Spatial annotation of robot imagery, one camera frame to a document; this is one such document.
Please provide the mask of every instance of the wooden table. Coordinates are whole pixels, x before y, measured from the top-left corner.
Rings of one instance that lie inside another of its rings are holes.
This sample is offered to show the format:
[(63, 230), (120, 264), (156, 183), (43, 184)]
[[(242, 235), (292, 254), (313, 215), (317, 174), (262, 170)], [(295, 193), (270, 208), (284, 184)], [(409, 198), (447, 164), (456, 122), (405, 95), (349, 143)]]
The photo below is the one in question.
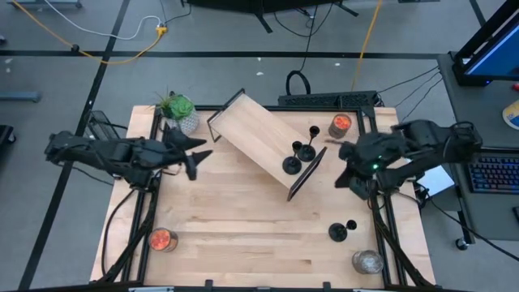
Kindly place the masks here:
[[(136, 106), (127, 136), (149, 136), (153, 111), (149, 106)], [(379, 131), (389, 131), (391, 125), (398, 123), (395, 109), (377, 108), (375, 112)], [(308, 135), (309, 126), (319, 126), (321, 134), (313, 143), (328, 147), (320, 167), (291, 202), (286, 201), (286, 187), (232, 144), (224, 138), (212, 142), (204, 122), (212, 113), (200, 112), (200, 126), (191, 135), (208, 140), (204, 146), (193, 149), (196, 152), (214, 150), (199, 166), (198, 179), (191, 182), (183, 172), (162, 178), (154, 228), (177, 232), (179, 244), (169, 253), (150, 251), (144, 284), (203, 286), (206, 279), (213, 279), (214, 286), (319, 288), (329, 281), (333, 288), (382, 288), (380, 274), (361, 275), (351, 264), (356, 251), (377, 250), (377, 246), (367, 202), (349, 189), (333, 186), (345, 168), (345, 162), (338, 158), (338, 146), (324, 143), (329, 139), (328, 126), (336, 113), (273, 112), (302, 135)], [(356, 117), (351, 119), (353, 125), (345, 140), (355, 142), (358, 124)], [(401, 192), (414, 195), (410, 183), (402, 186)], [(127, 193), (125, 182), (115, 183), (106, 218)], [(112, 221), (108, 267), (128, 242), (135, 200), (136, 195), (118, 210)], [(402, 249), (422, 275), (434, 282), (416, 203), (394, 195), (392, 204)], [(358, 228), (350, 231), (344, 242), (333, 242), (328, 227), (350, 219), (357, 222)], [(396, 283), (392, 252), (387, 245), (386, 249), (392, 282)], [(138, 247), (134, 254), (130, 279), (136, 278), (140, 251)], [(92, 270), (92, 279), (99, 277), (101, 241)]]

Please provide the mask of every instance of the potted plant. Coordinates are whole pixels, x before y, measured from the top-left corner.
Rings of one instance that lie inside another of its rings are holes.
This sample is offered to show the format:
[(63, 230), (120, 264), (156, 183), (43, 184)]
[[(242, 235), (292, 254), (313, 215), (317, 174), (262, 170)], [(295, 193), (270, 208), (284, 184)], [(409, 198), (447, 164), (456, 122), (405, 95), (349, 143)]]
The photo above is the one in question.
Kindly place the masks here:
[(199, 124), (199, 115), (189, 98), (182, 94), (175, 94), (175, 92), (169, 92), (167, 97), (157, 95), (161, 98), (159, 107), (170, 128), (179, 129), (185, 135), (189, 135), (196, 130)]

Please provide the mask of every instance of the white cable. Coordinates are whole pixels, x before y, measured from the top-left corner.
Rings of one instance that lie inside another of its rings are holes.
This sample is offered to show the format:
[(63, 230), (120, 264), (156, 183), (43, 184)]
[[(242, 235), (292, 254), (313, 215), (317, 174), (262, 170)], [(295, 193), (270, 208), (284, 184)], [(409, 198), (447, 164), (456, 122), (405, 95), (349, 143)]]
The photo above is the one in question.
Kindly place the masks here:
[(140, 27), (142, 26), (143, 22), (146, 20), (146, 19), (157, 19), (159, 21), (159, 23), (157, 24), (157, 26), (161, 25), (161, 19), (158, 17), (158, 16), (155, 16), (155, 15), (149, 15), (149, 16), (146, 16), (144, 18), (142, 18), (139, 22), (139, 27), (137, 28), (137, 32), (135, 32), (135, 35), (133, 35), (132, 37), (121, 37), (121, 36), (115, 36), (111, 33), (102, 33), (102, 32), (94, 32), (94, 31), (91, 31), (91, 30), (88, 30), (86, 28), (81, 28), (79, 25), (75, 24), (74, 22), (72, 22), (72, 20), (68, 19), (63, 13), (59, 12), (58, 9), (56, 9), (56, 7), (54, 7), (52, 4), (50, 4), (50, 2), (48, 0), (44, 0), (47, 5), (50, 6), (50, 8), (52, 8), (54, 11), (56, 11), (56, 13), (58, 13), (61, 17), (63, 17), (66, 21), (68, 21), (70, 24), (74, 25), (75, 27), (77, 27), (78, 29), (84, 31), (84, 32), (90, 32), (90, 33), (93, 33), (93, 34), (97, 34), (98, 36), (103, 36), (103, 37), (115, 37), (117, 38), (118, 40), (123, 40), (123, 41), (129, 41), (129, 40), (132, 40), (134, 39), (135, 37), (137, 37), (137, 34), (139, 33), (140, 31)]

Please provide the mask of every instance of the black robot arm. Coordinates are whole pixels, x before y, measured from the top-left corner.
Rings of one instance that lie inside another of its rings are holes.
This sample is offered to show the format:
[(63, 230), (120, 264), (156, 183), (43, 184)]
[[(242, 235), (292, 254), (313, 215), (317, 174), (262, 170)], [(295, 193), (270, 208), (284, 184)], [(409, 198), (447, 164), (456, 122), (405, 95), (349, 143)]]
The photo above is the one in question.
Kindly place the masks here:
[[(363, 200), (371, 200), (377, 231), (392, 248), (396, 258), (416, 286), (440, 290), (427, 281), (414, 267), (384, 223), (376, 196), (391, 195), (407, 178), (417, 176), (443, 163), (470, 161), (483, 142), (474, 125), (459, 122), (438, 127), (431, 121), (418, 120), (392, 127), (392, 133), (369, 133), (357, 144), (345, 142), (339, 157), (347, 161), (346, 170), (335, 182), (336, 187), (349, 187)], [(412, 161), (395, 169), (388, 167), (405, 157)]]
[(91, 140), (62, 131), (50, 136), (45, 155), (57, 165), (77, 161), (119, 175), (140, 191), (146, 191), (155, 173), (169, 165), (185, 164), (189, 179), (195, 180), (196, 166), (212, 151), (188, 156), (186, 150), (205, 144), (206, 140), (188, 138), (177, 130), (169, 130), (165, 135), (162, 143), (144, 138)]

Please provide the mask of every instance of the keyboard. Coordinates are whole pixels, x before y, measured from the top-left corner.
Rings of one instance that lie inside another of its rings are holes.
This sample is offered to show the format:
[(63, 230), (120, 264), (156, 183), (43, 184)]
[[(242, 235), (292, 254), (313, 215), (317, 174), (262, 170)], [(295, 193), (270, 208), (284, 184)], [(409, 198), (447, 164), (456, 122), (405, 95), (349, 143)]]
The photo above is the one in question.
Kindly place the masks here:
[(282, 96), (277, 99), (278, 105), (329, 106), (335, 108), (358, 108), (378, 104), (376, 91), (338, 92)]
[(519, 195), (519, 154), (484, 153), (466, 170), (473, 192)]

